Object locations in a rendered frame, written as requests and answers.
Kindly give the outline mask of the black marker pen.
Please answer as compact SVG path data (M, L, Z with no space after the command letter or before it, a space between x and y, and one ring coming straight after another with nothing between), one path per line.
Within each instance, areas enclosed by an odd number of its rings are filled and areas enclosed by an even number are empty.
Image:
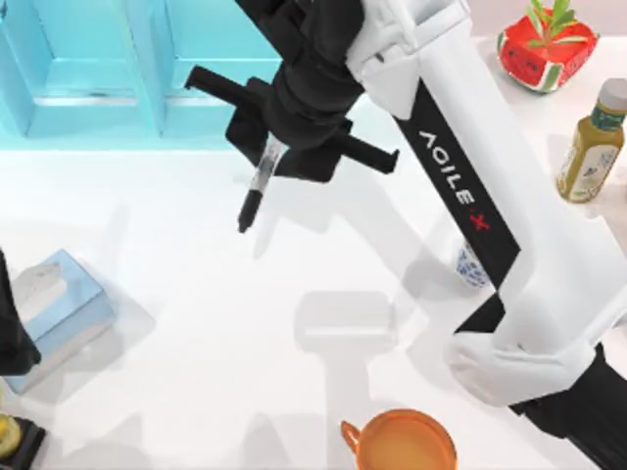
M238 231L240 233L245 233L253 225L267 185L284 152L284 144L275 136L269 134L256 172L250 182L249 190L238 215Z

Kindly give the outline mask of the light blue rack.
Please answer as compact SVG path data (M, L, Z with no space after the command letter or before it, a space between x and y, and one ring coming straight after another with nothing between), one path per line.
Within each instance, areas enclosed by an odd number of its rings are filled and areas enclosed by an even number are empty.
M0 149L220 147L232 110L192 68L277 64L235 0L0 0Z

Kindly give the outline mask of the blue and white cup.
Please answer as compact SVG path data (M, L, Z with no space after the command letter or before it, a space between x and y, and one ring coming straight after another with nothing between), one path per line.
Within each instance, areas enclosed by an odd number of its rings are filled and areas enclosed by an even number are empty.
M477 255L467 240L463 240L454 258L454 269L460 279L469 287L483 289L491 284Z

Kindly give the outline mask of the light blue tissue box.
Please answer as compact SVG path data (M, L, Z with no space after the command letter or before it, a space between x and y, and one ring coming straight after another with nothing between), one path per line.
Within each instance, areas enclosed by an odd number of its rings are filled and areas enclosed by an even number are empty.
M11 281L16 307L41 361L24 376L7 376L21 395L101 335L115 314L104 288L67 251L59 250Z

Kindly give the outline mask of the watermelon plant pot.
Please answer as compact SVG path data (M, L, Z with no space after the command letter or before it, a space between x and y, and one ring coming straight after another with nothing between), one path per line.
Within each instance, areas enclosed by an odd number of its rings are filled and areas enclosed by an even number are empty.
M499 33L497 57L520 85L548 94L587 63L599 38L577 18L572 0L528 0L525 15Z

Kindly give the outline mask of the green bottle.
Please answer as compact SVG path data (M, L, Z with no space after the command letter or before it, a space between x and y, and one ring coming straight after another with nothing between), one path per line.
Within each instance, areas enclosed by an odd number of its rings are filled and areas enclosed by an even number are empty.
M556 189L562 199L585 204L599 195L625 143L626 118L627 78L609 78L591 112L575 127L556 177Z

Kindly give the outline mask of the orange cup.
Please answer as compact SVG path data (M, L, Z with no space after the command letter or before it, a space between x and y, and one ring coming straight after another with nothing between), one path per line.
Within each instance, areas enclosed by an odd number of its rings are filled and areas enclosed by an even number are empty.
M395 408L361 429L343 420L340 433L357 470L459 470L456 445L440 422L423 412Z

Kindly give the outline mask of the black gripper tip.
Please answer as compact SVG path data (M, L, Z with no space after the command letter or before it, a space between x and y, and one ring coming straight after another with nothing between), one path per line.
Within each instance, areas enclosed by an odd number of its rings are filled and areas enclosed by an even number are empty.
M0 249L0 376L25 376L40 361L41 353L19 318L6 258Z

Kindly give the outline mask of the gold trophy with black base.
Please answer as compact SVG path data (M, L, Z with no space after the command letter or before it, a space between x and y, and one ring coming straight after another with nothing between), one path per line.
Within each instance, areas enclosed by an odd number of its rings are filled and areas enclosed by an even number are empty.
M30 419L6 412L3 401L0 386L0 470L33 470L48 432Z

